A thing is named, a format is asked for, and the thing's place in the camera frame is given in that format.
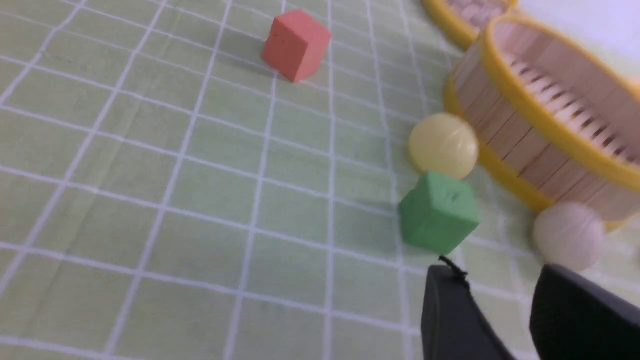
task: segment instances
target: green cube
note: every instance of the green cube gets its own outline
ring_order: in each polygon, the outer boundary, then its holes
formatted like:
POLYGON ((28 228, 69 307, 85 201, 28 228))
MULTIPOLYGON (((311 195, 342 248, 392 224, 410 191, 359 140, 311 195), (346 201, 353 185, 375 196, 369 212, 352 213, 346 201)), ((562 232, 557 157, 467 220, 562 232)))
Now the green cube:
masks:
POLYGON ((451 253, 480 224, 469 184, 426 172, 400 202, 403 239, 440 255, 451 253))

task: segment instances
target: white wall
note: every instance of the white wall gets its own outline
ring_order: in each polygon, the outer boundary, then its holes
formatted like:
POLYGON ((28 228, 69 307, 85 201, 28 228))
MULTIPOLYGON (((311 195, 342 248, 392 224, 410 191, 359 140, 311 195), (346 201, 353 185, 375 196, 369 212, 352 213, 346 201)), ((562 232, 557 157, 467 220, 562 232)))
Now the white wall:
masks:
POLYGON ((640 1, 520 0, 520 7, 613 61, 622 73, 640 76, 640 1))

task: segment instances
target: white ball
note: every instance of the white ball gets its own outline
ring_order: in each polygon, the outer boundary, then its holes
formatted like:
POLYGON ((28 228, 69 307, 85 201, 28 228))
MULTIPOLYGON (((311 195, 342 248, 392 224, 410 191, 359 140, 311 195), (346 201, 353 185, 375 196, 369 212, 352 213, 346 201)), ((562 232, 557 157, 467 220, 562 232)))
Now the white ball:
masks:
POLYGON ((602 220, 583 204, 556 204, 541 212, 533 224, 533 241, 543 258, 575 272, 598 262, 605 239, 602 220))

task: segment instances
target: yellow ball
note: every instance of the yellow ball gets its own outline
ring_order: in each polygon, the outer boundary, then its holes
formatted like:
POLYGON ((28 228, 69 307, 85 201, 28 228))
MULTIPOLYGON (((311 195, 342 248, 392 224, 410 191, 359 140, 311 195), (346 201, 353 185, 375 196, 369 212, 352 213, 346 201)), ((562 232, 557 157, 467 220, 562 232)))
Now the yellow ball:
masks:
POLYGON ((458 117, 447 113, 432 115, 411 132, 409 156, 421 174, 432 170, 463 179, 478 159, 476 134, 458 117))

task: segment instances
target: popsicle stick basket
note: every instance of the popsicle stick basket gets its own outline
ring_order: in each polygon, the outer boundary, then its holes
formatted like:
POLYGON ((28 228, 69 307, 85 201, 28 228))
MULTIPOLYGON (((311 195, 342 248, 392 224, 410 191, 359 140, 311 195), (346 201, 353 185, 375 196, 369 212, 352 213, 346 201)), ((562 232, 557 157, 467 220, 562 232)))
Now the popsicle stick basket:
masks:
POLYGON ((571 40, 494 19, 444 98, 476 130, 481 164, 532 209, 581 202, 609 230, 640 211, 640 94, 571 40))
POLYGON ((494 18, 514 10, 518 0, 422 0, 433 22, 462 49, 494 18))

